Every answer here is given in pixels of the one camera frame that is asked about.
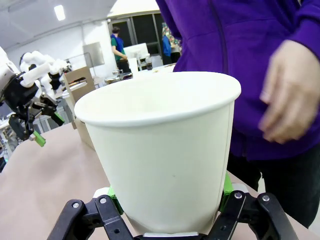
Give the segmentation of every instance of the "green shirt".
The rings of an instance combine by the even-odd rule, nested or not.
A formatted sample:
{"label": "green shirt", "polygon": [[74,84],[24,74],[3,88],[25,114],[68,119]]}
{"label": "green shirt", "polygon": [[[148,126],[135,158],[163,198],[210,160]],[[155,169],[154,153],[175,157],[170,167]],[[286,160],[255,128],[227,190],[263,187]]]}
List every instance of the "green shirt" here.
{"label": "green shirt", "polygon": [[[117,47],[117,41],[113,37],[111,38],[111,46]],[[122,58],[121,56],[118,56],[118,55],[114,55],[114,57],[116,62],[118,62]]]}

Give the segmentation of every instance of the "person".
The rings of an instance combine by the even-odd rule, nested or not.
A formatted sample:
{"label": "person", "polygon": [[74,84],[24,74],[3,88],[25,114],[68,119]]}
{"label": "person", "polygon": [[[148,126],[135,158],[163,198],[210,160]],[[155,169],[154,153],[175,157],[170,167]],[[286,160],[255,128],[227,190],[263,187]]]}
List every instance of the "person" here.
{"label": "person", "polygon": [[120,28],[117,26],[112,29],[112,35],[110,36],[112,52],[118,69],[123,70],[124,73],[129,73],[131,71],[128,64],[128,58],[124,50],[124,41],[119,37],[119,32]]}
{"label": "person", "polygon": [[180,58],[180,41],[172,36],[165,22],[162,23],[162,41],[163,53],[171,58],[173,64],[176,63]]}
{"label": "person", "polygon": [[174,71],[235,77],[227,169],[309,227],[320,201],[320,0],[156,0],[183,54]]}

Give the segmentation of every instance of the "jacket zipper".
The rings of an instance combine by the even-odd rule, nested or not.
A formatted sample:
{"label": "jacket zipper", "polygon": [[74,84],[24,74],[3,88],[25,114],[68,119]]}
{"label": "jacket zipper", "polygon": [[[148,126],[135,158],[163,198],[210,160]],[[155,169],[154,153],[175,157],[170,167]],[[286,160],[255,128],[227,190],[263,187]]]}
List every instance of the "jacket zipper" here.
{"label": "jacket zipper", "polygon": [[214,20],[217,23],[218,27],[218,32],[219,32],[219,37],[220,37],[220,42],[221,42],[221,48],[222,48],[222,73],[223,74],[228,74],[229,73],[229,68],[228,68],[228,53],[227,53],[227,43],[226,43],[226,37],[224,33],[224,29],[222,27],[219,15],[217,13],[217,10],[214,6],[213,0],[208,0],[212,15],[214,17]]}

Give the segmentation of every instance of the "brown box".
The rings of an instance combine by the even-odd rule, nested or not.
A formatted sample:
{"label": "brown box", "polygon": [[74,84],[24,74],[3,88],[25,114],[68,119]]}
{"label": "brown box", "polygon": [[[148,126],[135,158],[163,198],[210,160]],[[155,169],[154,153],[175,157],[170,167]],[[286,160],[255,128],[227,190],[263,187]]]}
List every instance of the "brown box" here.
{"label": "brown box", "polygon": [[[76,102],[82,96],[96,89],[94,80],[90,73],[90,69],[87,66],[68,72],[63,76],[63,80],[65,82],[65,88],[68,91],[69,98],[71,100],[71,105],[69,104],[70,108],[74,108]],[[81,82],[86,82],[86,85],[71,91],[69,84],[77,80],[81,80]],[[94,150],[95,147],[91,141],[91,138],[85,123],[77,119],[76,116],[73,116],[72,126],[74,129],[78,130],[81,140]]]}

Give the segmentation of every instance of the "floor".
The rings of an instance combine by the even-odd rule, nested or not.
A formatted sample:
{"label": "floor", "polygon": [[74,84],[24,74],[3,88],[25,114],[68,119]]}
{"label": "floor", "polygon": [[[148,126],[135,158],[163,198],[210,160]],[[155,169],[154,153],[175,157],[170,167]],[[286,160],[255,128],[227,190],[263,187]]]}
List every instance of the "floor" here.
{"label": "floor", "polygon": [[[259,193],[264,193],[266,192],[265,189],[265,182],[264,180],[261,178],[259,181],[259,189],[258,189]],[[318,210],[318,214],[315,217],[314,222],[312,223],[312,225],[309,227],[309,230],[312,231],[313,233],[317,234],[318,236],[320,236],[320,208]]]}

